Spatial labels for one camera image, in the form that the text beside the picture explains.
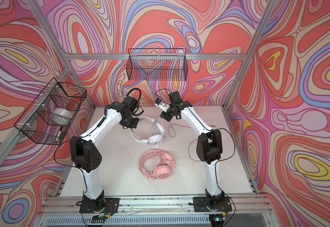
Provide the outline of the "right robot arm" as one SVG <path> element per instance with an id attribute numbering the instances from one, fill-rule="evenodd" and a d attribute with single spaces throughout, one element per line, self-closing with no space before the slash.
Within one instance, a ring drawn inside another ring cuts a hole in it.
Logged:
<path id="1" fill-rule="evenodd" d="M 218 163 L 222 161 L 222 135 L 219 129 L 212 129 L 195 112 L 189 102 L 165 104 L 160 98 L 155 105 L 162 110 L 161 118 L 170 122 L 173 117 L 183 119 L 198 136 L 196 153 L 204 164 L 206 176 L 206 201 L 199 204 L 194 202 L 197 209 L 206 207 L 210 211 L 232 211 L 231 199 L 221 189 Z"/>

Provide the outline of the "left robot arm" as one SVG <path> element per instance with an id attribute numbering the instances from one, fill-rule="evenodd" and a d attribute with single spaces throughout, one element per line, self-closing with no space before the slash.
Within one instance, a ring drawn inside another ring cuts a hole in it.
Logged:
<path id="1" fill-rule="evenodd" d="M 124 129 L 136 128 L 139 118 L 135 116 L 135 112 L 138 108 L 138 101 L 113 102 L 105 107 L 102 118 L 88 131 L 79 137 L 74 136 L 68 140 L 71 160 L 74 167 L 80 171 L 85 184 L 82 200 L 79 203 L 81 214 L 107 213 L 112 215 L 117 212 L 113 201 L 106 201 L 100 185 L 98 168 L 102 162 L 102 155 L 98 150 L 99 143 L 117 124 L 123 126 Z"/>

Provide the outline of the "pink cat-ear headphones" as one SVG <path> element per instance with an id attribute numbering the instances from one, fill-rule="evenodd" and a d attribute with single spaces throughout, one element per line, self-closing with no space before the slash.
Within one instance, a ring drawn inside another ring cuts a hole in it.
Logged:
<path id="1" fill-rule="evenodd" d="M 151 170 L 145 169 L 145 163 L 152 161 Z M 176 168 L 175 161 L 170 154 L 160 149 L 151 149 L 145 151 L 138 162 L 138 169 L 140 173 L 147 179 L 163 180 L 172 175 L 173 169 Z"/>

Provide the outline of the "white headphones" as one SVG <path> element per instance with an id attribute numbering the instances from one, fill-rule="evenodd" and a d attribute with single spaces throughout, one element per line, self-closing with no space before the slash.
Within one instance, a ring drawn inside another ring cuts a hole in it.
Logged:
<path id="1" fill-rule="evenodd" d="M 154 118 L 143 116 L 139 118 L 139 123 L 140 122 L 151 122 L 152 126 L 147 139 L 141 139 L 133 129 L 130 130 L 131 137 L 137 143 L 143 145 L 158 145 L 163 141 L 165 137 L 165 128 L 159 121 Z"/>

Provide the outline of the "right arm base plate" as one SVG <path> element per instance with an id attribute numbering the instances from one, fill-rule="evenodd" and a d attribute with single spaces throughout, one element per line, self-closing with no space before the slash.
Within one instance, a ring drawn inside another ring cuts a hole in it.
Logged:
<path id="1" fill-rule="evenodd" d="M 189 203 L 194 207 L 195 212 L 231 212 L 232 203 L 229 197 L 211 198 L 206 197 L 193 197 L 193 201 Z"/>

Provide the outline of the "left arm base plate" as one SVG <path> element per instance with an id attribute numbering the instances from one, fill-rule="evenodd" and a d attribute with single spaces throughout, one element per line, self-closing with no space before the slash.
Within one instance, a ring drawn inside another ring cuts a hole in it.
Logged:
<path id="1" fill-rule="evenodd" d="M 81 214 L 114 214 L 118 211 L 119 202 L 119 198 L 98 198 L 97 200 L 91 200 L 84 197 L 79 212 Z"/>

